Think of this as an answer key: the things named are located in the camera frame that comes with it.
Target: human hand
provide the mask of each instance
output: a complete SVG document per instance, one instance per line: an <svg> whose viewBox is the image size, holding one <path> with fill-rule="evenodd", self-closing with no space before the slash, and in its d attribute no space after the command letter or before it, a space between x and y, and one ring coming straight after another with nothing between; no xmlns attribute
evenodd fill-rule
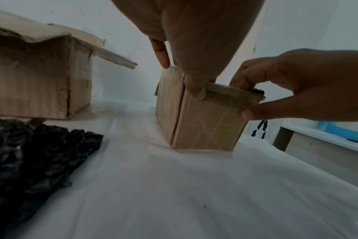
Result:
<svg viewBox="0 0 358 239"><path fill-rule="evenodd" d="M251 107L242 112L244 119L358 121L358 51L299 49L248 60L230 86L252 89L267 81L294 95Z"/></svg>
<svg viewBox="0 0 358 239"><path fill-rule="evenodd" d="M203 86L230 62L264 0L112 0L146 34L162 67L170 60L186 74L185 86L198 99Z"/></svg>

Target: black bubble wrap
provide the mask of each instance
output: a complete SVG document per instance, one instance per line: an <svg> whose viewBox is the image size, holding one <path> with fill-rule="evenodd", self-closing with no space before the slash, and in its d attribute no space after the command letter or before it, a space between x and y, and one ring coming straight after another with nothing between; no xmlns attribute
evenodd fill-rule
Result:
<svg viewBox="0 0 358 239"><path fill-rule="evenodd" d="M29 220L71 173L97 151L103 135L0 119L0 238Z"/></svg>

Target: large cardboard box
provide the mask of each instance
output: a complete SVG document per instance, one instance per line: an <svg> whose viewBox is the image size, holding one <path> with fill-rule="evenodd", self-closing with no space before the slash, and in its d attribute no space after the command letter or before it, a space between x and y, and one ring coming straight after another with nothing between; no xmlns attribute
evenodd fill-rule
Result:
<svg viewBox="0 0 358 239"><path fill-rule="evenodd" d="M208 83L207 96L196 100L185 90L179 67L163 70L155 115L173 148L233 150L247 121L240 113L264 98L263 92Z"/></svg>
<svg viewBox="0 0 358 239"><path fill-rule="evenodd" d="M136 67L91 36L0 12L0 116L67 119L91 101L92 56Z"/></svg>

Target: blue plastic container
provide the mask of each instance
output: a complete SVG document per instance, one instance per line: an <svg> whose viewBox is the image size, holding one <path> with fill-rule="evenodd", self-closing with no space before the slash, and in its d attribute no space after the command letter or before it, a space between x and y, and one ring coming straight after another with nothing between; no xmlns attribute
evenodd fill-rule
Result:
<svg viewBox="0 0 358 239"><path fill-rule="evenodd" d="M327 133L337 135L346 139L358 140L358 132L337 127L335 122L319 122L317 128Z"/></svg>

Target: small cardboard box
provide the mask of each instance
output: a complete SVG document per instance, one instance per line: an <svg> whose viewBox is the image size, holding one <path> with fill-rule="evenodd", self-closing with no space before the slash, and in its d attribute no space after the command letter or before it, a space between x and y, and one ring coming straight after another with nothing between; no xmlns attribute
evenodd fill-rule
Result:
<svg viewBox="0 0 358 239"><path fill-rule="evenodd" d="M163 70L155 115L173 148L233 150L247 121L240 113L259 104L263 94L208 83L196 100L185 90L179 67Z"/></svg>
<svg viewBox="0 0 358 239"><path fill-rule="evenodd" d="M91 36L0 12L0 116L67 119L91 101L92 56L136 67Z"/></svg>

